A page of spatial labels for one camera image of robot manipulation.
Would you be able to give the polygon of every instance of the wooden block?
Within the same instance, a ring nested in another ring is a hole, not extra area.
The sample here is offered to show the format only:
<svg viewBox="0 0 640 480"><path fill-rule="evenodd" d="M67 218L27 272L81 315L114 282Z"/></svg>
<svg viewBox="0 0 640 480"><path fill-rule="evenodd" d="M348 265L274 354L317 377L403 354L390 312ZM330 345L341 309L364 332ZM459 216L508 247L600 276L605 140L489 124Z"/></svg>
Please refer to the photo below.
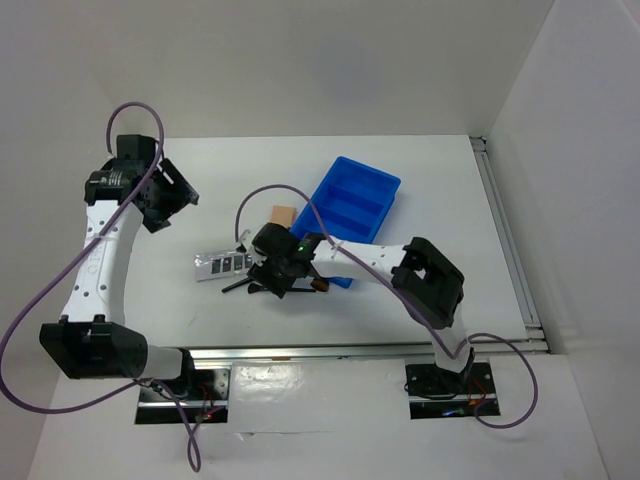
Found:
<svg viewBox="0 0 640 480"><path fill-rule="evenodd" d="M285 228L291 228L296 218L296 209L294 207L283 207L282 205L274 205L271 212L271 223L277 223Z"/></svg>

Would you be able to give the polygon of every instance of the white wall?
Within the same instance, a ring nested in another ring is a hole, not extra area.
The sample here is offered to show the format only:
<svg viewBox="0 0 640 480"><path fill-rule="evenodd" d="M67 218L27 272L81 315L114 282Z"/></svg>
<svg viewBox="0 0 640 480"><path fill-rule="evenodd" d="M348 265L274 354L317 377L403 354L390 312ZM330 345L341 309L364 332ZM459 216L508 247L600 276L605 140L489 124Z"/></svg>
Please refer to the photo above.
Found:
<svg viewBox="0 0 640 480"><path fill-rule="evenodd" d="M552 0L61 0L114 103L194 136L486 134Z"/></svg>
<svg viewBox="0 0 640 480"><path fill-rule="evenodd" d="M640 440L640 2L557 0L489 137L542 320L613 480Z"/></svg>
<svg viewBox="0 0 640 480"><path fill-rule="evenodd" d="M106 158L111 110L77 46L53 28L48 2L0 6L0 330L81 247L83 183ZM13 338L3 373L19 396L48 406L58 379L38 343L66 288L55 291ZM44 417L0 395L0 477L26 478Z"/></svg>

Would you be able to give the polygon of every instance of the blue tray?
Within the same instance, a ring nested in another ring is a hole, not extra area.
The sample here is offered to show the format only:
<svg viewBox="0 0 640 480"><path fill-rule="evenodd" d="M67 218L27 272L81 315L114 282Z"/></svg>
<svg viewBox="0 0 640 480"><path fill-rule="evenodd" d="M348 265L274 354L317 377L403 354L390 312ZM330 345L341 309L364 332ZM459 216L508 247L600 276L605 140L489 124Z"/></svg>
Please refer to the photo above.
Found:
<svg viewBox="0 0 640 480"><path fill-rule="evenodd" d="M311 197L331 235L342 240L372 243L393 204L400 179L346 157L338 157ZM298 238L320 232L311 208L306 206L291 227ZM331 281L349 288L350 278Z"/></svg>

